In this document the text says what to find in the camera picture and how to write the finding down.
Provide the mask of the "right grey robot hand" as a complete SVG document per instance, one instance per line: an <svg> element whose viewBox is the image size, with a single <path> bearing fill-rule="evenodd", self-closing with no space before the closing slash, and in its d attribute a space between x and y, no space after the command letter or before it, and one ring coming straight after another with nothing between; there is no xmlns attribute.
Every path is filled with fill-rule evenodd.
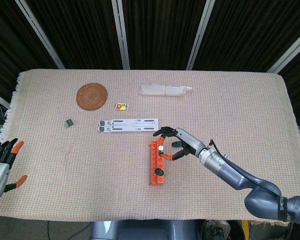
<svg viewBox="0 0 300 240"><path fill-rule="evenodd" d="M160 153L159 156L165 160L175 161L189 154L199 158L200 153L206 148L206 145L196 137L182 128L172 128L169 126L161 127L153 136L160 135L160 141L164 143L166 137L176 137L181 141L182 150L173 155Z"/></svg>

